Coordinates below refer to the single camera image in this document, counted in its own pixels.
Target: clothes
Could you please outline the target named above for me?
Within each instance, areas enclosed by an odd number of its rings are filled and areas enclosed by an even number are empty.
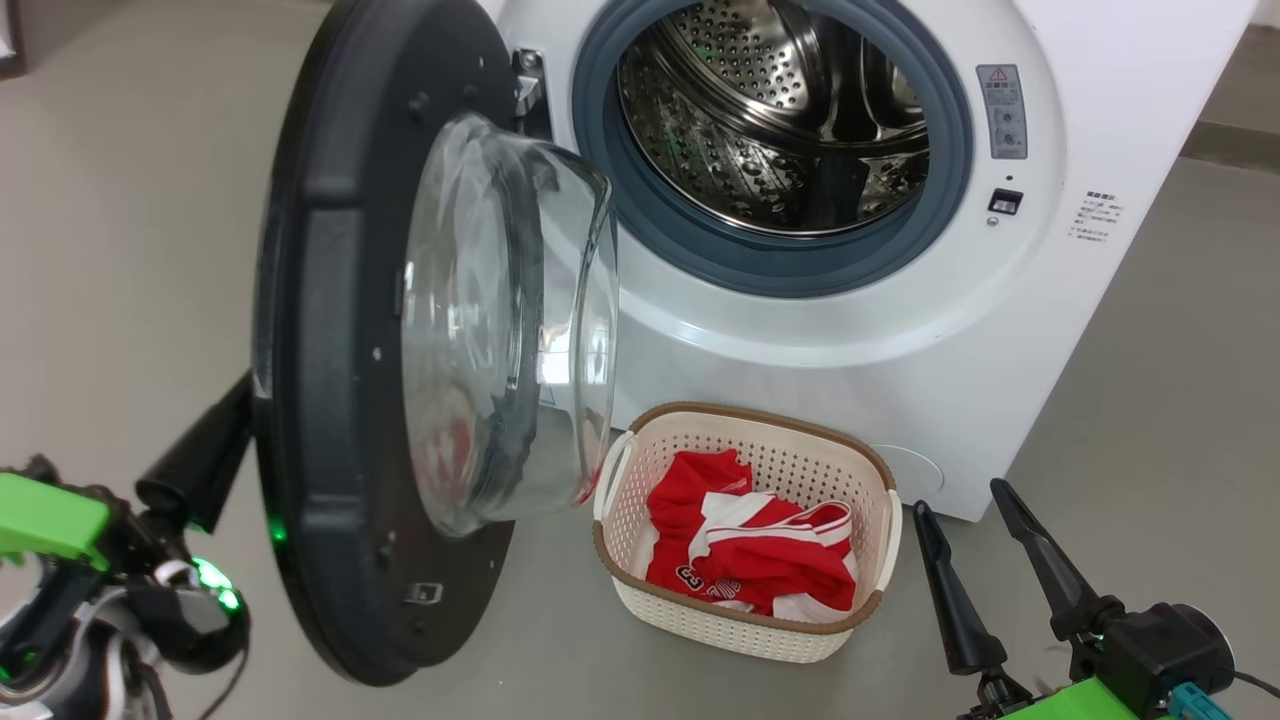
[[[678,452],[649,495],[657,532],[645,579],[713,602],[791,620],[831,623],[852,611],[856,560],[847,503],[805,510],[751,492],[736,451]]]

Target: screw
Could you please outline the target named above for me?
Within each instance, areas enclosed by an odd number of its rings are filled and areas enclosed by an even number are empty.
[[[408,114],[413,118],[415,123],[422,122],[426,115],[426,108],[431,104],[431,96],[425,92],[419,92],[408,101]]]
[[[396,530],[387,533],[387,542],[378,547],[378,566],[385,570],[392,564],[392,550],[396,547]]]

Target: brown basket rim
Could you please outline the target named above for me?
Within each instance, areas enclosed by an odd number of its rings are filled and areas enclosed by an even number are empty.
[[[872,447],[856,438],[849,437],[844,433],[837,433],[829,428],[822,425],[815,425],[813,423],[805,423],[804,420],[796,420],[794,418],[786,418],[783,415],[774,415],[772,413],[762,413],[759,410],[745,410],[741,407],[728,407],[724,405],[714,405],[710,402],[668,402],[666,405],[659,405],[648,413],[644,413],[636,418],[635,423],[631,423],[630,430],[632,433],[639,433],[641,428],[652,423],[653,420],[662,418],[663,415],[671,415],[675,413],[695,413],[703,415],[721,415],[724,418],[736,418],[739,420],[750,420],[754,423],[764,423],[768,425],[774,425],[778,428],[786,428],[790,430],[801,432],[822,439],[835,442],[849,447],[850,450],[858,451],[860,455],[867,457],[876,466],[876,470],[881,475],[881,480],[884,483],[886,491],[896,491],[897,484],[893,482],[893,474],[888,469],[888,464],[884,459],[879,456],[878,452],[872,450]],[[703,602],[694,600],[686,594],[680,594],[677,592],[669,591],[667,588],[658,587],[644,579],[636,578],[635,575],[623,570],[614,560],[609,556],[609,550],[604,544],[604,523],[595,520],[591,524],[591,536],[595,544],[595,555],[600,559],[604,569],[609,571],[621,583],[632,587],[640,592],[660,597],[668,602],[675,602],[676,605],[682,605],[685,607],[696,610],[699,612],[705,612],[708,615],[718,615],[728,620],[736,620],[739,623],[748,623],[750,625],[760,625],[764,628],[772,628],[776,630],[788,630],[792,633],[804,633],[809,635],[835,635],[840,633],[847,633],[858,625],[861,625],[868,618],[876,612],[879,607],[881,600],[883,598],[883,592],[879,589],[872,591],[870,597],[867,602],[858,609],[856,612],[840,620],[837,623],[801,623],[799,620],[782,620],[778,618],[765,618],[763,615],[753,615],[750,612],[744,612],[741,610],[731,610],[728,607],[719,607],[709,602]]]

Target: basket handle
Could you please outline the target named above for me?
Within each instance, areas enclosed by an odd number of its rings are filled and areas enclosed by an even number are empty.
[[[888,537],[882,538],[881,542],[888,550],[884,552],[884,566],[881,568],[881,577],[876,579],[876,589],[881,592],[884,592],[890,578],[893,577],[893,565],[897,564],[899,546],[902,543],[902,500],[897,497],[896,489],[888,491],[888,507],[886,511],[890,514],[888,523],[886,523],[887,527],[884,528]]]
[[[618,491],[618,471],[627,466],[631,460],[631,448],[635,447],[636,434],[627,430],[613,441],[609,452],[604,456],[600,466],[600,484],[595,488],[595,505],[593,506],[595,519],[603,521],[604,516],[613,507],[613,495]]]

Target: warning label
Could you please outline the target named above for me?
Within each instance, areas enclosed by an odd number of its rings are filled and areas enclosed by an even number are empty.
[[[991,156],[997,160],[1027,159],[1027,108],[1018,65],[978,65],[982,99],[991,126]]]
[[[1115,195],[1089,190],[1080,200],[1080,208],[1075,211],[1068,234],[1075,240],[1106,242],[1115,232],[1121,215],[1124,206],[1116,202]]]

